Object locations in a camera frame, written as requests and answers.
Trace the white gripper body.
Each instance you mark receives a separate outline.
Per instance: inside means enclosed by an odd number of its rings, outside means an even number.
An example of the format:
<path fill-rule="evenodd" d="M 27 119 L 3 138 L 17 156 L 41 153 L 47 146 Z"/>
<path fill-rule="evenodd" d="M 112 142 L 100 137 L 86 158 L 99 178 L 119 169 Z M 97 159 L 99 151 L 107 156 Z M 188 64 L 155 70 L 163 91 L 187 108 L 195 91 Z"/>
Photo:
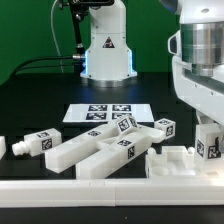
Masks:
<path fill-rule="evenodd" d="M 193 74 L 192 64 L 181 59 L 179 31 L 168 39 L 168 51 L 173 54 L 172 74 L 177 97 L 224 126 L 224 64 L 213 68 L 212 77 Z"/>

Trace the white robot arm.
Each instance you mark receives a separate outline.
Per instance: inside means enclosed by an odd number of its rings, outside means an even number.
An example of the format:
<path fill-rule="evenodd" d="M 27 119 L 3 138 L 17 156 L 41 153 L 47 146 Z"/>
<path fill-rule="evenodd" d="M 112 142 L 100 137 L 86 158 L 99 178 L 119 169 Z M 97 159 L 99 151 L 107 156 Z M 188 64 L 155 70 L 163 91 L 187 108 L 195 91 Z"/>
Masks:
<path fill-rule="evenodd" d="M 179 16 L 179 30 L 168 39 L 176 94 L 197 110 L 199 122 L 219 125 L 215 148 L 224 153 L 224 0 L 159 2 Z M 121 0 L 93 1 L 90 15 L 91 45 L 81 76 L 102 87 L 134 76 Z"/>

